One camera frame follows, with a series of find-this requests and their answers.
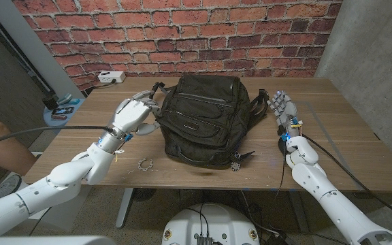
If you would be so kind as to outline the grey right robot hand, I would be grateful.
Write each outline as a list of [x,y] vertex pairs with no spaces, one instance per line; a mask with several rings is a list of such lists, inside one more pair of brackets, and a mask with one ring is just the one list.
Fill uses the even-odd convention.
[[267,102],[272,109],[278,126],[298,125],[297,108],[284,91],[278,91]]

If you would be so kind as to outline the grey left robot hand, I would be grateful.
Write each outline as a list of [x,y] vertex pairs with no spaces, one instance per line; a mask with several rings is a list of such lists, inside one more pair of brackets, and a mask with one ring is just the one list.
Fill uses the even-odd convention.
[[118,105],[110,120],[112,133],[116,137],[122,137],[130,132],[140,136],[148,135],[160,127],[158,122],[144,123],[149,113],[152,112],[155,116],[161,113],[157,102],[150,98],[153,94],[154,91],[142,91]]

